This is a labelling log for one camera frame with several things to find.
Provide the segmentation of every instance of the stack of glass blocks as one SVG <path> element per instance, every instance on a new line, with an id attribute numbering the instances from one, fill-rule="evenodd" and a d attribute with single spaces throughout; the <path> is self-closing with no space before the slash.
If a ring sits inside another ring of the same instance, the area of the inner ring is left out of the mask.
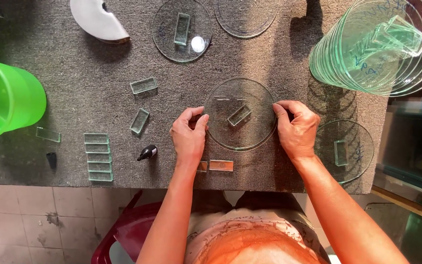
<path id="1" fill-rule="evenodd" d="M 108 134 L 85 133 L 84 143 L 89 180 L 113 181 L 112 153 L 110 153 Z"/>

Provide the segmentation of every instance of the round glass plate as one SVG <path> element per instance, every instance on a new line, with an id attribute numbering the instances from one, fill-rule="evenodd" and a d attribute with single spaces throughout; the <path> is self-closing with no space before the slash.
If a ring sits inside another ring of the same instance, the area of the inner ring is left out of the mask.
<path id="1" fill-rule="evenodd" d="M 210 116 L 208 135 L 232 151 L 257 148 L 276 129 L 274 102 L 270 91 L 256 80 L 225 80 L 209 94 L 204 106 Z"/>
<path id="2" fill-rule="evenodd" d="M 374 157 L 374 142 L 362 125 L 341 119 L 319 127 L 314 150 L 332 177 L 346 183 L 367 170 Z"/>
<path id="3" fill-rule="evenodd" d="M 214 0 L 219 24 L 238 38 L 260 35 L 273 23 L 277 12 L 276 1 Z"/>
<path id="4" fill-rule="evenodd" d="M 152 22 L 154 43 L 165 57 L 176 62 L 190 62 L 201 56 L 211 35 L 210 15 L 194 0 L 167 1 Z"/>

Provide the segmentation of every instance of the rectangular glass block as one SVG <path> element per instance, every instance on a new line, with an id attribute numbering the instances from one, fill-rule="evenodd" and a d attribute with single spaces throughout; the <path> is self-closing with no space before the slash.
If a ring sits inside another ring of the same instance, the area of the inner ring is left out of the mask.
<path id="1" fill-rule="evenodd" d="M 112 155 L 108 153 L 87 153 L 87 162 L 112 162 Z"/>
<path id="2" fill-rule="evenodd" d="M 101 172 L 112 172 L 112 163 L 106 162 L 87 162 L 87 171 L 101 171 Z"/>
<path id="3" fill-rule="evenodd" d="M 196 171 L 207 172 L 208 171 L 208 162 L 200 161 L 200 164 L 198 164 L 198 169 L 196 169 Z"/>
<path id="4" fill-rule="evenodd" d="M 99 172 L 99 171 L 90 171 L 89 180 L 94 181 L 113 181 L 114 173 L 113 172 Z"/>
<path id="5" fill-rule="evenodd" d="M 43 127 L 37 127 L 37 132 L 35 134 L 37 137 L 39 138 L 43 138 L 49 141 L 54 141 L 54 142 L 61 142 L 62 141 L 62 134 L 55 132 L 55 131 L 51 131 L 50 129 L 46 129 Z"/>
<path id="6" fill-rule="evenodd" d="M 177 16 L 177 27 L 173 41 L 182 46 L 187 45 L 188 27 L 190 26 L 190 15 L 179 13 Z"/>
<path id="7" fill-rule="evenodd" d="M 133 122 L 131 123 L 130 129 L 136 134 L 141 133 L 141 130 L 143 129 L 143 126 L 146 123 L 148 117 L 149 112 L 142 108 L 139 108 L 135 118 L 133 119 Z"/>
<path id="8" fill-rule="evenodd" d="M 232 126 L 236 126 L 242 120 L 249 118 L 251 112 L 252 110 L 245 104 L 233 113 L 227 120 Z"/>
<path id="9" fill-rule="evenodd" d="M 234 171 L 234 162 L 226 160 L 210 160 L 210 171 Z"/>
<path id="10" fill-rule="evenodd" d="M 110 153 L 110 144 L 109 143 L 85 143 L 86 153 Z"/>
<path id="11" fill-rule="evenodd" d="M 348 165 L 348 144 L 345 140 L 335 141 L 335 164 L 337 166 Z"/>
<path id="12" fill-rule="evenodd" d="M 84 133 L 84 143 L 109 143 L 108 134 Z"/>
<path id="13" fill-rule="evenodd" d="M 129 84 L 131 86 L 131 90 L 133 94 L 143 93 L 152 89 L 157 88 L 157 81 L 154 77 L 149 77 L 137 82 L 133 82 Z"/>

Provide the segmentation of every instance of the gray carpet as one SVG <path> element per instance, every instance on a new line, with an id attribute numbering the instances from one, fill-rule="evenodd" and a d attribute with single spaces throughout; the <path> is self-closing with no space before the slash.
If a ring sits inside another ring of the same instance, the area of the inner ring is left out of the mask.
<path id="1" fill-rule="evenodd" d="M 322 117 L 322 123 L 355 119 L 376 145 L 369 169 L 344 185 L 351 194 L 370 191 L 387 99 L 322 85 L 308 69 L 313 45 L 334 25 L 348 0 L 280 0 L 273 24 L 253 39 L 237 39 L 218 24 L 212 0 L 213 37 L 197 61 L 177 64 L 154 45 L 150 25 L 161 1 L 111 0 L 108 8 L 131 35 L 125 45 L 109 45 L 85 33 L 74 21 L 68 0 L 1 0 L 0 62 L 28 70 L 42 83 L 47 112 L 36 125 L 0 136 L 0 184 L 165 188 L 175 152 L 168 130 L 187 106 L 204 105 L 220 82 L 247 76 L 265 84 L 276 99 L 297 99 Z M 155 76 L 158 93 L 133 97 L 129 83 Z M 150 110 L 143 135 L 129 130 L 139 107 Z M 35 137 L 35 127 L 62 133 L 61 144 Z M 114 181 L 89 182 L 83 133 L 110 135 Z M 146 145 L 158 147 L 154 160 L 137 162 Z M 56 152 L 52 172 L 45 153 Z M 197 174 L 196 188 L 303 192 L 300 176 L 279 145 L 277 134 L 261 147 L 236 153 L 207 140 L 203 160 L 233 160 L 234 171 Z"/>

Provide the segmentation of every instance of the tile floor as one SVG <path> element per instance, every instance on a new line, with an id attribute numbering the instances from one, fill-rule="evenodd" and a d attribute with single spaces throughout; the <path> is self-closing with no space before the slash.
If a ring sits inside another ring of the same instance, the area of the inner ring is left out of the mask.
<path id="1" fill-rule="evenodd" d="M 0 264 L 86 264 L 138 189 L 0 186 Z M 167 190 L 144 190 L 137 205 L 161 201 Z M 226 191 L 235 204 L 243 192 Z M 364 208 L 386 202 L 354 195 Z M 307 194 L 296 199 L 329 249 Z"/>

